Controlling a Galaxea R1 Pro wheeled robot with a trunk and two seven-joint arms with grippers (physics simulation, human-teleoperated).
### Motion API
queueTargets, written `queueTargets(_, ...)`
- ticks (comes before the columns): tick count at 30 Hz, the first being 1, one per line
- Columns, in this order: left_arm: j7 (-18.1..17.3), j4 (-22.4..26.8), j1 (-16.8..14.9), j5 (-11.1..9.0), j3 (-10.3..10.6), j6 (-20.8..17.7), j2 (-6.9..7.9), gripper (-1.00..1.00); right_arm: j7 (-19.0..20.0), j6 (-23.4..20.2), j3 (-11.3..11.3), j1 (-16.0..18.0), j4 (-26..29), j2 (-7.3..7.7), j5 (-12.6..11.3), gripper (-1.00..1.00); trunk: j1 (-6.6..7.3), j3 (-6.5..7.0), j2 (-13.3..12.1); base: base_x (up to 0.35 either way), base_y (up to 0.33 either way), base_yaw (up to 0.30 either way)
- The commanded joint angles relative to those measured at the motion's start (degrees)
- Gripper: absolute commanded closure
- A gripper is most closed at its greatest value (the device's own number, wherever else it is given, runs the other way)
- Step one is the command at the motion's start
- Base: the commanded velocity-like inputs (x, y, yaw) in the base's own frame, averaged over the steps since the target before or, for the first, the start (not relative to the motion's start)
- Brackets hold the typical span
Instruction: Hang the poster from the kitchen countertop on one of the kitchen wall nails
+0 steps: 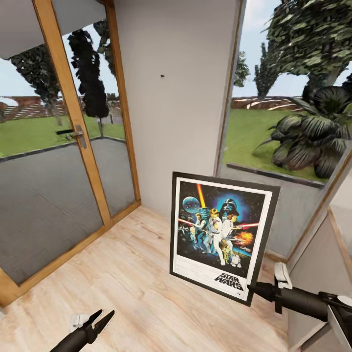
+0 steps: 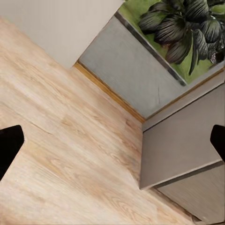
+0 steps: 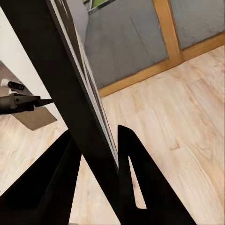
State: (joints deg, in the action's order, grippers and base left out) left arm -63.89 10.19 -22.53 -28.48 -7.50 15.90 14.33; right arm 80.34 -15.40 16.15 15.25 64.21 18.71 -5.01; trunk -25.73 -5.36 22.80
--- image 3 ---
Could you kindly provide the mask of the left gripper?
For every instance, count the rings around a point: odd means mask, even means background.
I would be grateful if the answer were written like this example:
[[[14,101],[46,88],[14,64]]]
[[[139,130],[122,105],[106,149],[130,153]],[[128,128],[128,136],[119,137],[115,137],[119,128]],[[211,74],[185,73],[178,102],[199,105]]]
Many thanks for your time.
[[[14,114],[24,111],[34,111],[35,107],[53,103],[52,99],[41,99],[40,96],[30,96],[12,93],[0,97],[0,114]]]

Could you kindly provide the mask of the poster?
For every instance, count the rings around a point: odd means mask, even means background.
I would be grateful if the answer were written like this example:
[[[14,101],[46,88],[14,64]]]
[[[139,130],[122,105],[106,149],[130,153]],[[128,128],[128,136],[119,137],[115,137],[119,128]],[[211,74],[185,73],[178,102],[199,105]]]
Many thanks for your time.
[[[67,1],[0,7],[121,222],[118,151]]]

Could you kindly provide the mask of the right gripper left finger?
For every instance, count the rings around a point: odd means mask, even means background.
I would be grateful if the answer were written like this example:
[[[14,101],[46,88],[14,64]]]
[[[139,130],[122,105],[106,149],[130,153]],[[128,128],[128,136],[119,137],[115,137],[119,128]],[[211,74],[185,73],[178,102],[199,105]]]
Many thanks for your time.
[[[68,225],[81,156],[68,129],[0,196],[0,225]]]

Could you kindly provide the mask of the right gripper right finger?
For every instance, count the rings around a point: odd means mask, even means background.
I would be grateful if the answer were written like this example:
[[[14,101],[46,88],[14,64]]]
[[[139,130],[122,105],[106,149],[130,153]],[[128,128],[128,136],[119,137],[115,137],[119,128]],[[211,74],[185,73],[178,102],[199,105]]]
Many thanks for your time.
[[[197,225],[135,132],[118,125],[121,225]],[[130,156],[147,209],[136,207]]]

